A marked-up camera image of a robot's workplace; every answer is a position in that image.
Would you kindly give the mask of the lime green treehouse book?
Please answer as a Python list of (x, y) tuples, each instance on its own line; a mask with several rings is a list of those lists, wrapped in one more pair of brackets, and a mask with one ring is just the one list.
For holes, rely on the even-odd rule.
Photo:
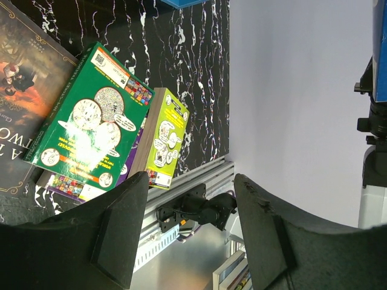
[(155, 88), (154, 101), (128, 176), (146, 172), (149, 186), (168, 190), (190, 112), (168, 88)]

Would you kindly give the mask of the blue 91-storey treehouse book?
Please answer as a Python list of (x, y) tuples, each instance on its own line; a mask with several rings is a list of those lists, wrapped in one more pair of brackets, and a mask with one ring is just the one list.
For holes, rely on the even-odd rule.
[(375, 102), (386, 102), (386, 0), (372, 1), (372, 74)]

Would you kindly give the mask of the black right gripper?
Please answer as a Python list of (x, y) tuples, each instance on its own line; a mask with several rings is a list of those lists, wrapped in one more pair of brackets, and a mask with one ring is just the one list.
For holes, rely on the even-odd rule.
[(373, 92), (373, 57), (370, 58), (363, 75), (359, 82), (354, 85), (354, 92), (358, 92), (362, 95), (372, 95)]

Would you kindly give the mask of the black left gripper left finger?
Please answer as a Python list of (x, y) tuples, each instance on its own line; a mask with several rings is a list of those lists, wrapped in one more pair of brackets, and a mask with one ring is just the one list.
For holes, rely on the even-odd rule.
[(1, 225), (1, 288), (129, 289), (147, 195), (138, 172), (38, 224)]

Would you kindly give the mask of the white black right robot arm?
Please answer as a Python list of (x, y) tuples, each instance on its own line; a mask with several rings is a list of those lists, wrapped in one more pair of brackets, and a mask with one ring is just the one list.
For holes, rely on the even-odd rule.
[(371, 228), (386, 224), (386, 103), (374, 101), (373, 63), (369, 61), (354, 91), (368, 94), (369, 115), (359, 118), (357, 130), (367, 133), (369, 148), (363, 157), (362, 191), (359, 209), (359, 228)]

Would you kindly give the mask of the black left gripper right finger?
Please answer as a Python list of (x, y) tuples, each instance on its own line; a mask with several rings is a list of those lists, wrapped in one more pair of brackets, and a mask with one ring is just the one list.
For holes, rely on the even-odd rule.
[(328, 221), (243, 174), (236, 201), (254, 289), (385, 289), (386, 226)]

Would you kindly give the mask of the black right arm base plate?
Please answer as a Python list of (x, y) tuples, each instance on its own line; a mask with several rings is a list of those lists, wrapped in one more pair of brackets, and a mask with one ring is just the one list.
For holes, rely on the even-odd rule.
[(206, 202), (206, 185), (198, 184), (180, 196), (156, 209), (156, 218), (162, 233), (166, 233), (181, 221), (197, 218), (200, 207)]

